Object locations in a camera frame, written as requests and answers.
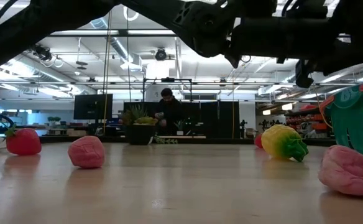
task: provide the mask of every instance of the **yellow toy pepper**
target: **yellow toy pepper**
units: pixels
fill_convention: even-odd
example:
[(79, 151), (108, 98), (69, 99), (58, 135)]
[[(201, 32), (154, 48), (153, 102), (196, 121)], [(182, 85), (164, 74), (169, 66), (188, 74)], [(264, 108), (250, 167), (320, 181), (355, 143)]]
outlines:
[(307, 145), (300, 135), (291, 127), (276, 124), (262, 135), (264, 150), (274, 158), (294, 158), (301, 162), (308, 154)]

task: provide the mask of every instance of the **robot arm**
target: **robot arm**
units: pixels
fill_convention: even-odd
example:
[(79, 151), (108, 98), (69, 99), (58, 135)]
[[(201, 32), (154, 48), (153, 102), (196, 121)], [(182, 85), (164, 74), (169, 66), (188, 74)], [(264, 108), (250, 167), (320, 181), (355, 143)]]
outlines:
[[(285, 17), (272, 17), (276, 0), (228, 0), (221, 7), (225, 2), (31, 0), (0, 25), (0, 65), (52, 32), (77, 29), (118, 4), (171, 29), (201, 56), (225, 55), (234, 68), (241, 55), (277, 57), (280, 63), (301, 59), (296, 82), (303, 87), (311, 84), (307, 76), (313, 71), (326, 75), (363, 62), (363, 1), (341, 0), (329, 20), (324, 0), (297, 0)], [(242, 23), (233, 28), (237, 17)], [(336, 40), (343, 32), (352, 35), (353, 44)]]

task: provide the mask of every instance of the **floor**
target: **floor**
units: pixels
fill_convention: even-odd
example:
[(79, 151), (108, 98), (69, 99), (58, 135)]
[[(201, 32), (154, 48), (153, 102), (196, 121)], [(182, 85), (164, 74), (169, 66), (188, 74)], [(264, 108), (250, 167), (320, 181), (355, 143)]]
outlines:
[(298, 163), (247, 145), (105, 144), (104, 167), (81, 170), (68, 145), (0, 151), (0, 224), (363, 224), (363, 199), (318, 181), (323, 147)]

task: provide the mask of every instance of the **black planter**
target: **black planter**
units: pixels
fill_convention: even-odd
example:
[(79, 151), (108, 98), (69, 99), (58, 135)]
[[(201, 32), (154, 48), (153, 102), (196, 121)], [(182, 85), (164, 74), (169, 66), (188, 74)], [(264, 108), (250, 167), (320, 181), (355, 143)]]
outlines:
[(126, 139), (132, 145), (148, 145), (155, 135), (153, 125), (128, 125), (126, 126)]

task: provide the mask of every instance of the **teal plastic basket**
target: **teal plastic basket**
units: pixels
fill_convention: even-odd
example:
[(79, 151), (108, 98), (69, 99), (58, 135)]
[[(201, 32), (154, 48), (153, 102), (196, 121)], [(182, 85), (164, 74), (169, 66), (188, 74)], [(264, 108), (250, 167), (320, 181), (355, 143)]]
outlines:
[(337, 144), (363, 154), (363, 84), (329, 97), (320, 110), (331, 117)]

